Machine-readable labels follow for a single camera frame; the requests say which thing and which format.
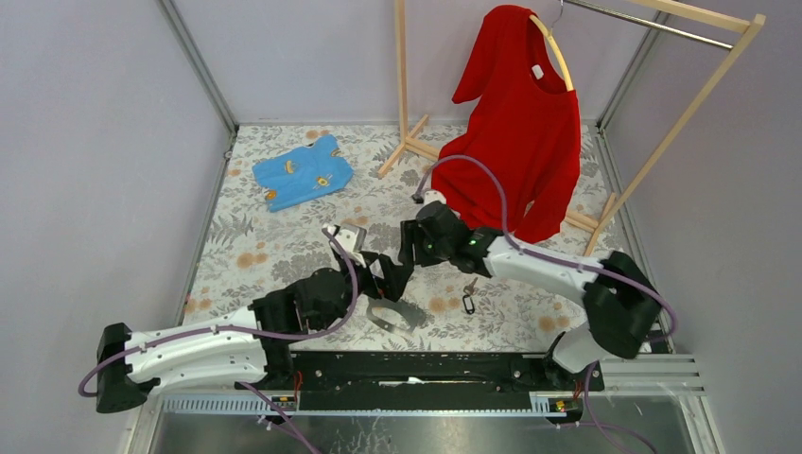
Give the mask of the black key fob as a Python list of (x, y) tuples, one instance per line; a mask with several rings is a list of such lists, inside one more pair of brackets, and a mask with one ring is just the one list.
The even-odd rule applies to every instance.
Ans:
[(476, 291), (477, 282), (478, 278), (475, 277), (462, 290), (462, 307), (467, 315), (473, 315), (476, 312), (476, 306), (473, 300), (473, 295)]

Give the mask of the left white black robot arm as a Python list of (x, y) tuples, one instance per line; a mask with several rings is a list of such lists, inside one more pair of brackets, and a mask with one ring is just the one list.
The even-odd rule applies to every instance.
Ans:
[[(398, 301), (414, 270), (413, 254), (339, 256), (338, 267), (313, 271), (285, 288), (214, 319), (162, 330), (132, 331), (125, 323), (103, 329), (97, 365), (78, 391), (96, 412), (142, 406), (171, 389), (263, 381), (285, 387), (294, 374), (289, 347), (334, 333), (361, 296)], [(96, 388), (87, 390), (89, 378)]]

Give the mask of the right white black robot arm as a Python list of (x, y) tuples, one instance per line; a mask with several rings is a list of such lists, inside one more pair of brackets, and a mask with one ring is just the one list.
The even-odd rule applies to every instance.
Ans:
[(447, 262), (466, 274), (512, 279), (581, 306), (585, 322), (559, 335), (542, 365), (544, 380), (557, 390), (598, 360), (636, 358), (662, 310), (654, 287), (626, 253), (599, 259), (525, 245), (498, 229), (469, 228), (440, 201), (402, 222), (399, 259), (419, 267)]

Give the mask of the blue child t-shirt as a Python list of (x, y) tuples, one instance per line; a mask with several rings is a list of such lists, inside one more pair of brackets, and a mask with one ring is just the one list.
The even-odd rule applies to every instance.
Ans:
[(354, 176), (333, 135), (259, 162), (252, 170), (271, 213), (342, 190)]

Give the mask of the floral patterned table mat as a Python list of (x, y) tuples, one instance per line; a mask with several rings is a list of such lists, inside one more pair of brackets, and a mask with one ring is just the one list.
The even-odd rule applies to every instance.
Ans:
[[(289, 209), (268, 211), (252, 167), (269, 157), (333, 135), (354, 170), (336, 193)], [(366, 229), (370, 252), (396, 256), (401, 221), (412, 218), (412, 194), (429, 168), (428, 159), (405, 152), (380, 178), (377, 171), (399, 141), (389, 126), (247, 126), (239, 131), (223, 181), (193, 287), (185, 323), (216, 318), (284, 288), (335, 261), (322, 233), (327, 222)], [(403, 300), (419, 306), (428, 324), (403, 339), (365, 316), (361, 298), (355, 315), (337, 332), (305, 343), (308, 350), (419, 350), (543, 352), (554, 338), (580, 326), (583, 309), (569, 300), (512, 280), (478, 278), (467, 315), (462, 290), (475, 277), (443, 264), (419, 269)]]

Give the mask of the red long sleeve shirt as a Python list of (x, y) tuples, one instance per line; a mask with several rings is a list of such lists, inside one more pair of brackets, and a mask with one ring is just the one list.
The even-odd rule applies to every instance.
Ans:
[(477, 103), (465, 134), (447, 143), (431, 186), (470, 228), (500, 228), (537, 243), (559, 233), (581, 174), (575, 91), (551, 66), (533, 11), (493, 8), (452, 101)]

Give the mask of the wooden clothes hanger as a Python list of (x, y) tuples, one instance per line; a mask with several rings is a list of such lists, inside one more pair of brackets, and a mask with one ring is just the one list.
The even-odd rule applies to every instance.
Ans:
[(541, 34), (542, 34), (542, 36), (544, 38), (544, 42), (548, 45), (548, 47), (552, 51), (552, 54), (553, 54), (554, 58), (557, 61), (557, 65), (559, 66), (560, 73), (562, 75), (562, 79), (563, 79), (564, 84), (566, 86), (566, 90), (568, 92), (574, 91), (575, 87), (574, 87), (573, 80), (572, 80), (572, 77), (570, 75), (570, 72), (569, 72), (569, 69), (568, 69), (568, 66), (567, 66), (567, 62), (566, 62), (565, 57), (564, 57), (564, 55), (562, 53), (562, 50), (560, 49), (559, 44), (556, 42), (556, 40), (555, 40), (555, 38), (553, 36), (552, 29), (549, 28), (539, 18), (539, 16), (537, 14), (535, 14), (535, 13), (533, 13), (533, 14), (531, 14), (529, 16), (529, 20), (540, 30), (540, 32), (541, 32)]

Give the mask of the wooden clothes rack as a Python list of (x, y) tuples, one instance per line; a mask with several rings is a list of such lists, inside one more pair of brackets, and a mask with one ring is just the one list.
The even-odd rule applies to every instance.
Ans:
[[(636, 80), (641, 75), (644, 65), (647, 63), (647, 59), (654, 46), (657, 44), (658, 35), (660, 33), (671, 34), (696, 43), (717, 47), (726, 52), (726, 56), (722, 62), (715, 71), (713, 71), (698, 94), (671, 126), (666, 136), (656, 146), (644, 165), (636, 173), (633, 180), (627, 184), (620, 195), (613, 193), (608, 197), (602, 208), (601, 216), (599, 218), (591, 218), (576, 211), (567, 211), (565, 222), (590, 234), (584, 249), (584, 255), (590, 256), (596, 249), (599, 236), (605, 231), (607, 225), (619, 211), (621, 211), (624, 204), (635, 193), (641, 182), (650, 173), (660, 157), (668, 150), (690, 119), (696, 114), (714, 88), (731, 69), (741, 54), (748, 48), (749, 44), (758, 36), (759, 32), (765, 26), (766, 16), (757, 14), (752, 19), (742, 19), (710, 9), (693, 6), (682, 1), (638, 1), (637, 4), (639, 6), (656, 11), (655, 17), (647, 20), (588, 1), (571, 1), (569, 4), (648, 29), (597, 123), (597, 130), (602, 139), (606, 138), (605, 131), (607, 127), (615, 119), (620, 106), (630, 94)], [(670, 21), (673, 18), (681, 18), (693, 23), (727, 30), (736, 33), (738, 39), (735, 43), (728, 44), (696, 33), (691, 33), (687, 30), (671, 26)], [(393, 19), (400, 140), (390, 157), (377, 171), (377, 175), (380, 178), (387, 175), (405, 152), (411, 152), (431, 162), (436, 161), (440, 157), (440, 151), (437, 148), (418, 138), (420, 131), (427, 125), (429, 116), (425, 114), (414, 126), (411, 127), (409, 125), (406, 3), (404, 1), (395, 1), (393, 3)]]

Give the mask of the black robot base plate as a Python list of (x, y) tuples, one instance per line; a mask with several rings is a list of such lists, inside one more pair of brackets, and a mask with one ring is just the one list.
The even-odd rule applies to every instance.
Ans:
[(573, 400), (604, 384), (599, 365), (573, 374), (538, 354), (298, 351), (253, 387), (287, 391), (301, 410), (495, 412), (533, 410), (534, 393)]

